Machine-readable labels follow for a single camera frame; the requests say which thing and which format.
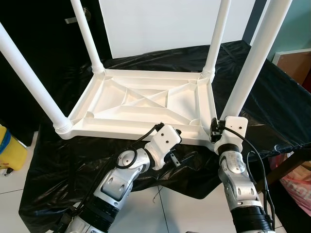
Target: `pink bag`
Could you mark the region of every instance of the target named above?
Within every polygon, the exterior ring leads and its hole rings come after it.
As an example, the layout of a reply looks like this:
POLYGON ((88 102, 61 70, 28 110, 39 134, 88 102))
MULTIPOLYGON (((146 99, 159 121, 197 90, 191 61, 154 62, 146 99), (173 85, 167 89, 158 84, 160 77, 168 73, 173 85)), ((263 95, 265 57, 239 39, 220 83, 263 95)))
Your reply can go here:
MULTIPOLYGON (((291 154, 280 154, 269 158, 271 170, 275 169, 289 156, 291 154)), ((284 176, 280 182, 297 205, 311 216, 311 162, 304 162, 284 176)))

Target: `yellow container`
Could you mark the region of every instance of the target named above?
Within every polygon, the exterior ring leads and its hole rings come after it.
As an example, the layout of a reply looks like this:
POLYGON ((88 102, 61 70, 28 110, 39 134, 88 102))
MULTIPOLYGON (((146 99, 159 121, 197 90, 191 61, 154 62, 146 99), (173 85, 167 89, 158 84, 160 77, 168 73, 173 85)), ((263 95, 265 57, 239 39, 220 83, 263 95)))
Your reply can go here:
POLYGON ((4 126, 0 126, 0 169, 10 167, 20 170, 26 160, 27 150, 4 126))

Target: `teal wall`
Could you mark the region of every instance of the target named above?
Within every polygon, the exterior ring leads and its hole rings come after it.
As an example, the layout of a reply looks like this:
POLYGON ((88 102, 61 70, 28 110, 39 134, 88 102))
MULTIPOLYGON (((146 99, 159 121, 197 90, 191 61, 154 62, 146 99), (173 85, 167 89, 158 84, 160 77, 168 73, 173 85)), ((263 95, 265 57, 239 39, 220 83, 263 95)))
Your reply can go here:
POLYGON ((276 52, 307 48, 311 48, 311 0, 293 0, 267 58, 271 61, 276 52))

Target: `door handle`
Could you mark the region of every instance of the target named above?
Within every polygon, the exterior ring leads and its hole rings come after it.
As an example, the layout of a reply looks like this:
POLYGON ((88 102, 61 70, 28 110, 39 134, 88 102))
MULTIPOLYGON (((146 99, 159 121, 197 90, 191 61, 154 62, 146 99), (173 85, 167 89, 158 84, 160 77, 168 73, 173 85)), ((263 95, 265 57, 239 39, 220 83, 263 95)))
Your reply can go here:
MULTIPOLYGON (((86 7, 83 7, 83 11, 84 11, 84 15, 86 16, 87 22, 89 22, 91 20, 91 12, 86 7)), ((78 21, 76 17, 72 17, 72 18, 66 18, 65 22, 67 24, 71 24, 71 23, 76 23, 78 21)))

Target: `blue lid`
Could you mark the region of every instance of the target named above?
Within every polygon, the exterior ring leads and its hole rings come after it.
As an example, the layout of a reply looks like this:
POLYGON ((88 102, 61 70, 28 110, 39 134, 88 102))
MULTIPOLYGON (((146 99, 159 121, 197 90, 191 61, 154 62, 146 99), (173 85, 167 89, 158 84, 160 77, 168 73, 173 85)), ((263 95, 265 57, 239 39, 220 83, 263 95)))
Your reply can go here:
POLYGON ((11 133, 8 130, 6 130, 3 140, 0 144, 0 154, 4 151, 6 146, 10 143, 10 140, 11 140, 11 133))

